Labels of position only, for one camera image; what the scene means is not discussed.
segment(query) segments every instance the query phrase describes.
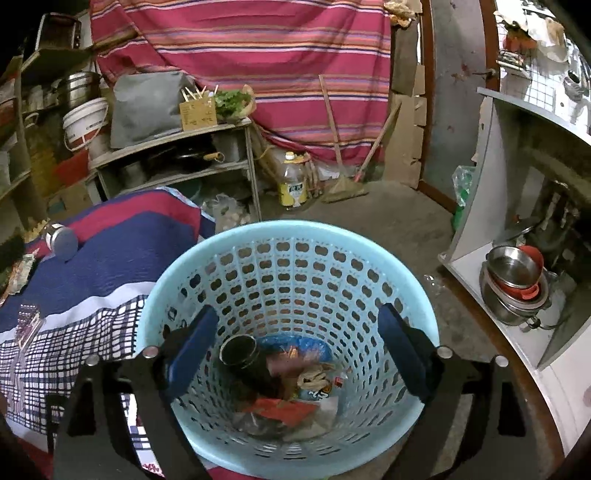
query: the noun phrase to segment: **wire rack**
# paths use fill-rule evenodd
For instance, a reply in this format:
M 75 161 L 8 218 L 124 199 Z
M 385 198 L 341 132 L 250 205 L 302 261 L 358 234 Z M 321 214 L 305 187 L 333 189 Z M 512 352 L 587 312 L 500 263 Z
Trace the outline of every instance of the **wire rack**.
M 535 8 L 533 4 L 525 4 L 526 14 L 540 13 L 553 17 L 549 11 Z M 503 49 L 503 43 L 507 35 L 505 24 L 497 23 L 499 35 L 499 48 Z M 571 52 L 576 45 L 567 38 L 567 46 Z M 563 79 L 569 69 L 569 63 L 557 63 L 547 59 L 539 50 L 531 50 L 525 58 L 524 74 L 501 67 L 501 92 L 525 100 L 532 105 L 541 107 L 558 117 L 575 125 L 581 132 L 589 130 L 589 114 L 591 102 L 589 94 L 580 102 L 573 102 L 565 93 Z

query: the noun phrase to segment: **blanket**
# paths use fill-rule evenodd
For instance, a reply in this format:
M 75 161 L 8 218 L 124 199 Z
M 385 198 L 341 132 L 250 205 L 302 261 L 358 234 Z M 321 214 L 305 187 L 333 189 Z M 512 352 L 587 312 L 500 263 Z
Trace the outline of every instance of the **blanket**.
M 318 74 L 343 162 L 360 164 L 387 117 L 390 23 L 383 0 L 90 0 L 94 41 L 138 37 L 99 56 L 123 74 L 182 69 L 201 86 L 256 93 L 272 143 L 335 161 Z
M 40 248 L 44 259 L 25 289 L 0 308 L 0 391 L 22 403 L 21 411 L 9 408 L 7 422 L 42 450 L 47 450 L 45 395 L 68 395 L 79 365 L 93 353 L 106 359 L 131 356 L 155 282 L 177 257 L 215 232 L 210 217 L 166 187 L 110 200 L 68 224 L 81 244 L 74 258 L 62 262 L 50 258 L 41 242 L 29 245 Z M 15 332 L 22 305 L 35 305 L 46 319 L 24 362 L 16 365 L 24 395 L 10 374 L 19 351 Z M 123 402 L 129 414 L 133 396 Z M 52 416 L 59 421 L 58 411 Z M 131 418 L 129 424 L 135 423 Z M 145 431 L 135 426 L 130 431 L 141 462 L 157 470 Z

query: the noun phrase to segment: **stainless steel pot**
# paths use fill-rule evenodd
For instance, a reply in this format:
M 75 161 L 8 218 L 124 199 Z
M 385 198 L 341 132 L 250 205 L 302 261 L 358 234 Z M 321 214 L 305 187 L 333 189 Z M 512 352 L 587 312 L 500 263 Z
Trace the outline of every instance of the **stainless steel pot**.
M 57 87 L 57 101 L 67 112 L 100 97 L 100 75 L 76 72 L 63 78 Z

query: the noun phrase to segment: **metal canister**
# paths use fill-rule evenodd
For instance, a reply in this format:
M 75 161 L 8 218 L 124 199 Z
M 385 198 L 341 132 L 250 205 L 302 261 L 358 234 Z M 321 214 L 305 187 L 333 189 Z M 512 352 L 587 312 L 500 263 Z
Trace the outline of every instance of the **metal canister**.
M 220 360 L 245 385 L 262 395 L 277 398 L 280 381 L 271 378 L 267 359 L 252 335 L 233 335 L 220 347 Z
M 62 261 L 68 261 L 78 251 L 78 237 L 74 230 L 60 223 L 48 223 L 41 233 L 45 239 L 47 248 L 55 257 Z

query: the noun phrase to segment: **wire grid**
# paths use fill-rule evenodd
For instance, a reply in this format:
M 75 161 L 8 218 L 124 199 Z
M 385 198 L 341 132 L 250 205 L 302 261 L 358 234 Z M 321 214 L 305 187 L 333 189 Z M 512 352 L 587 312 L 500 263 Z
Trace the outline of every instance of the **wire grid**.
M 499 48 L 503 49 L 503 43 L 507 35 L 507 29 L 502 21 L 497 22 L 497 32 L 499 37 Z M 567 38 L 567 45 L 574 45 L 571 39 Z M 527 75 L 525 78 L 514 73 L 510 69 L 501 67 L 501 92 L 525 100 L 532 105 L 543 108 L 563 120 L 572 123 L 587 133 L 589 129 L 589 96 L 584 97 L 581 102 L 573 102 L 565 93 L 563 79 L 566 75 L 569 64 L 554 63 L 555 66 L 563 65 L 564 72 L 549 73 L 540 65 L 540 58 L 543 54 L 539 50 L 530 51 L 525 57 L 525 68 Z

